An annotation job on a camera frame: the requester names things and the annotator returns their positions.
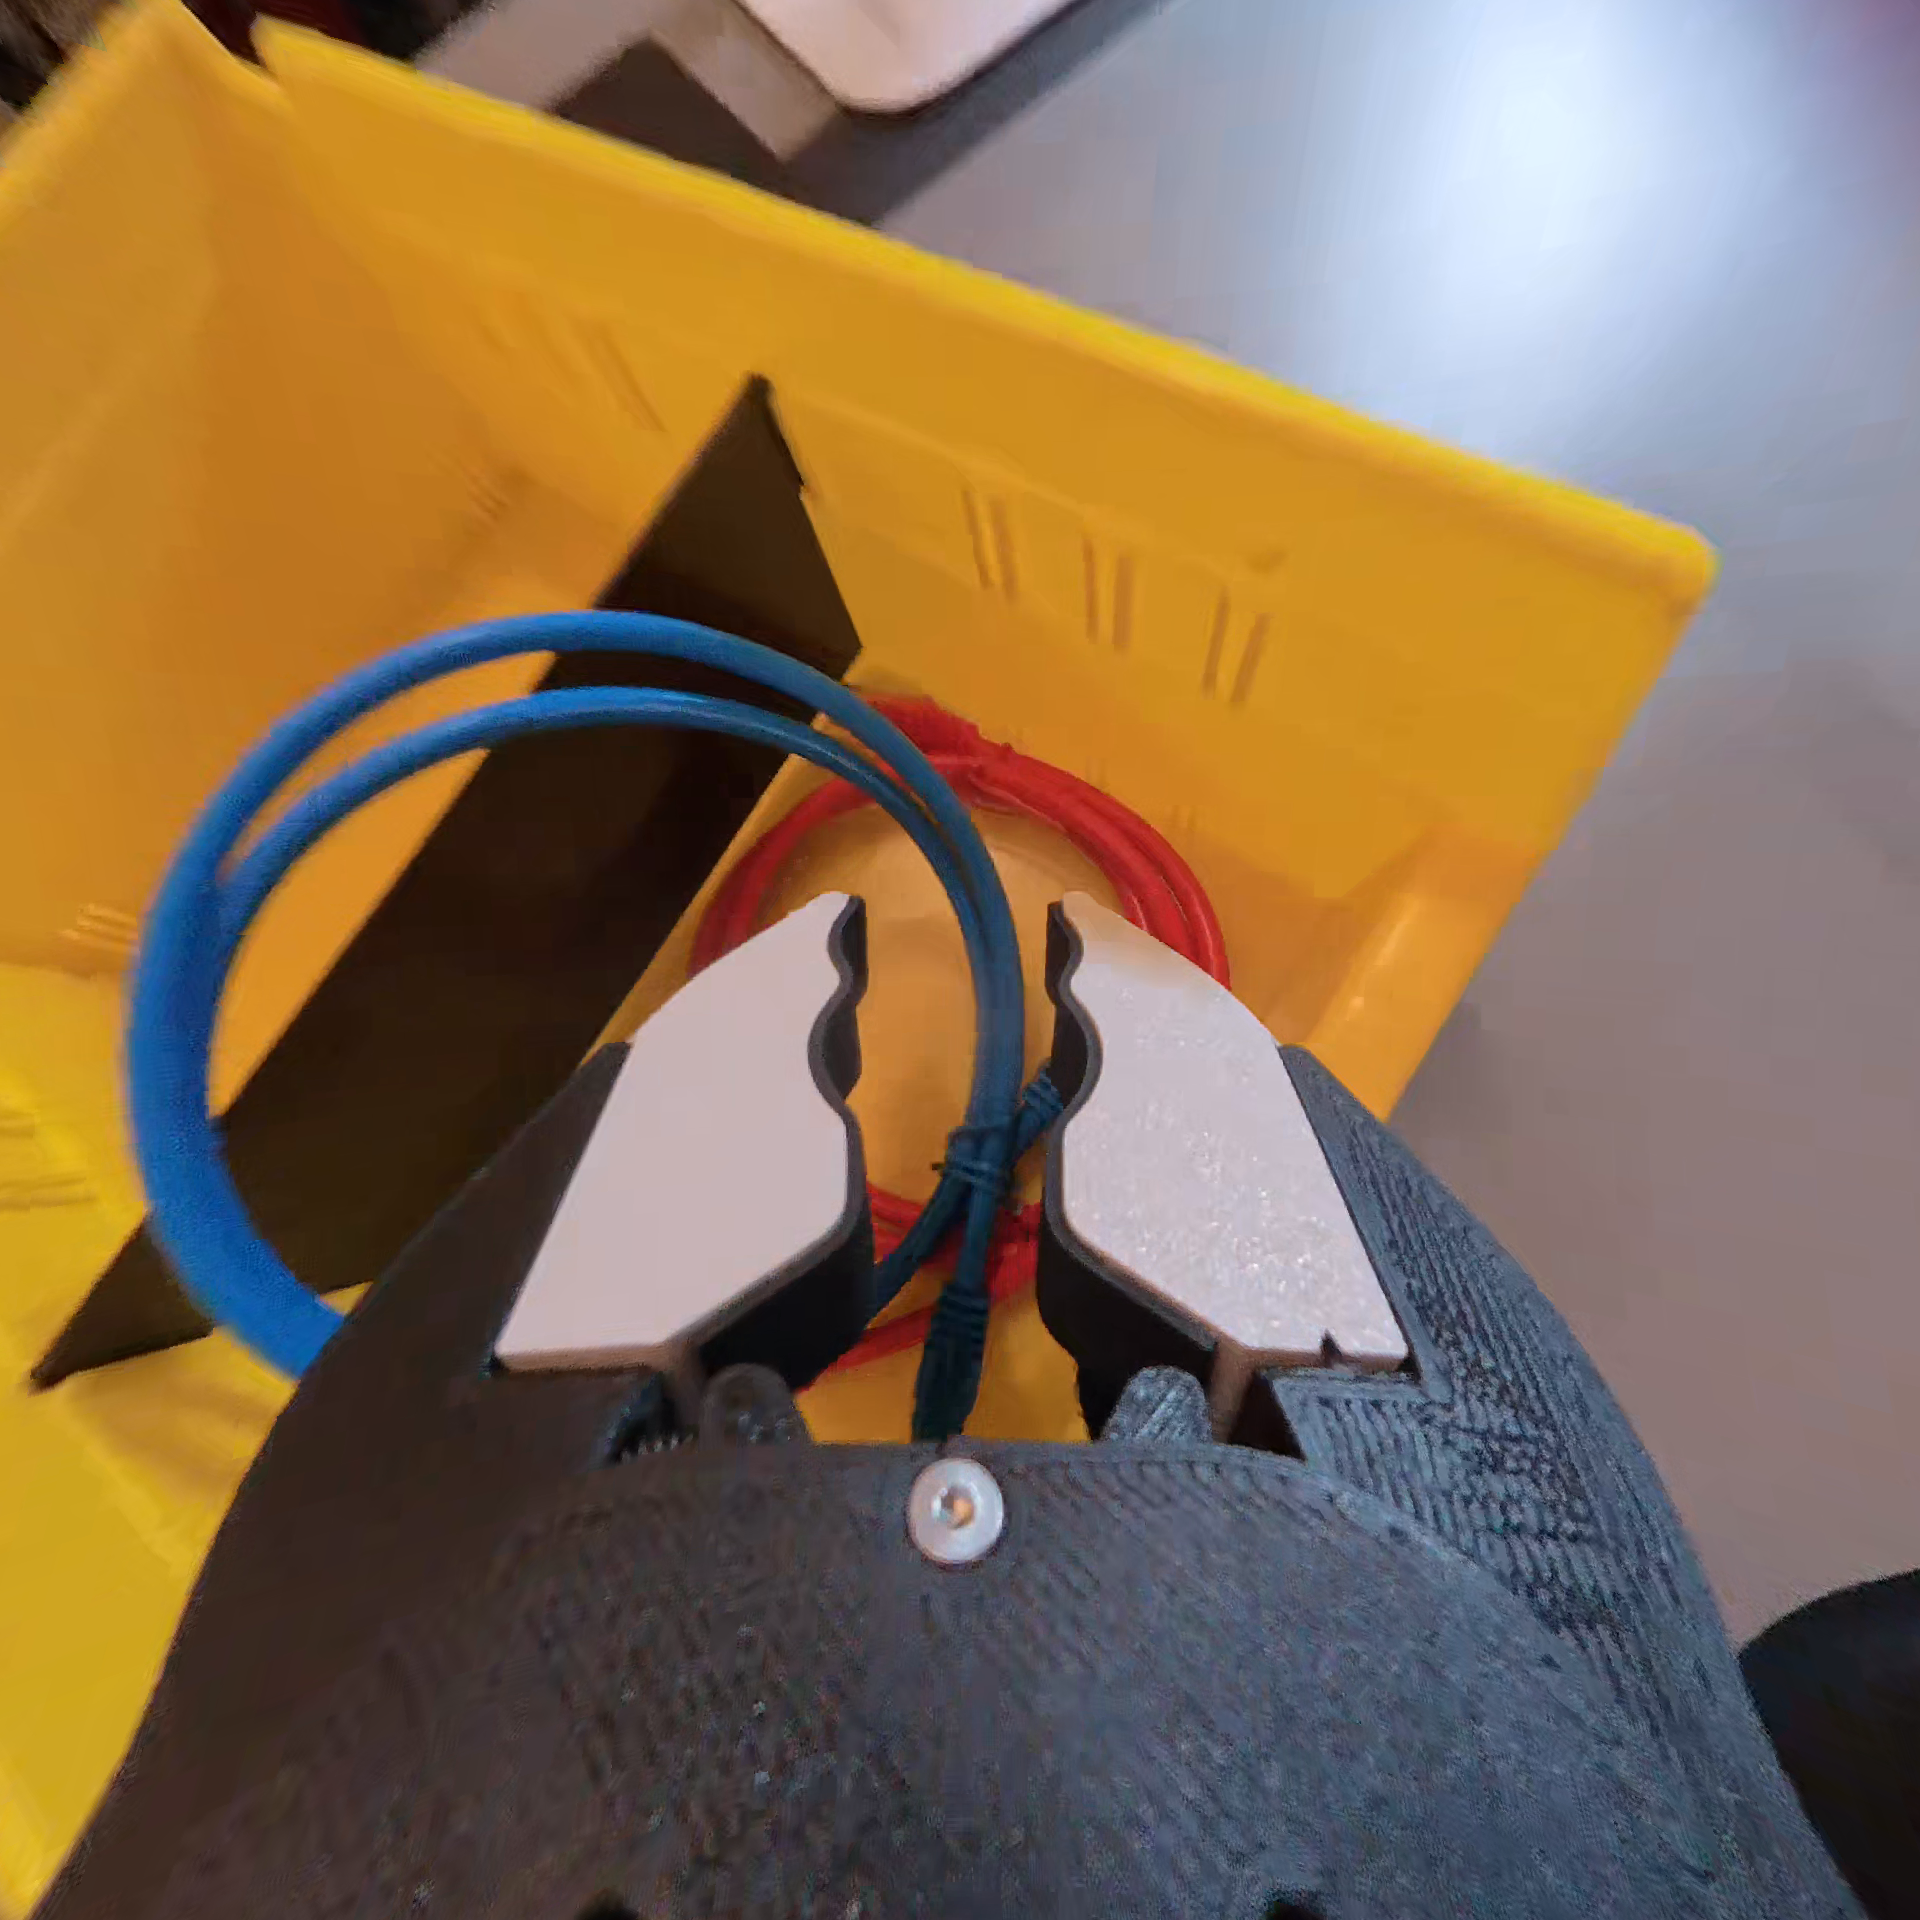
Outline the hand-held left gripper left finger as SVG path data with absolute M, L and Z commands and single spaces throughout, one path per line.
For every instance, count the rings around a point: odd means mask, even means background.
M 761 1364 L 814 1380 L 874 1313 L 860 1084 L 867 904 L 815 896 L 617 1048 L 495 1338 L 508 1372 Z

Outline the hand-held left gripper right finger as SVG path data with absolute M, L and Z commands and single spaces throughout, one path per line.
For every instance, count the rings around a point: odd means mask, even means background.
M 1080 1395 L 1169 1370 L 1387 1378 L 1412 1338 L 1285 1044 L 1232 987 L 1070 893 L 1047 911 L 1037 1313 Z

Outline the yellow plastic bin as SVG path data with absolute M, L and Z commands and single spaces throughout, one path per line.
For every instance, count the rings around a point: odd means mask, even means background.
M 137 920 L 274 720 L 586 605 L 765 387 L 857 676 L 1103 783 L 1377 1118 L 1645 707 L 1692 530 L 292 27 L 117 12 L 3 137 L 3 1917 L 286 1386 L 36 1392 L 137 1228 Z

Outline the black bin divider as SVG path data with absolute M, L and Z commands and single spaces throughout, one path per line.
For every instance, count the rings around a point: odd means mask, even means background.
M 860 637 L 765 375 L 598 596 L 831 679 Z M 488 753 L 230 1106 L 230 1170 L 315 1292 L 374 1282 L 561 1091 L 784 767 L 723 731 L 551 731 Z M 199 1338 L 147 1224 L 27 1376 Z

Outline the dark cloth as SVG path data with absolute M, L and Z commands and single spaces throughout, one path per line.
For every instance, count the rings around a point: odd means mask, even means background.
M 1918 1571 L 1797 1606 L 1740 1671 L 1859 1903 L 1918 1917 Z

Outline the white flat object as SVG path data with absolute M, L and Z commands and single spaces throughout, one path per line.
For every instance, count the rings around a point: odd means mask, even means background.
M 826 95 L 904 113 L 954 95 L 1074 5 L 740 5 Z

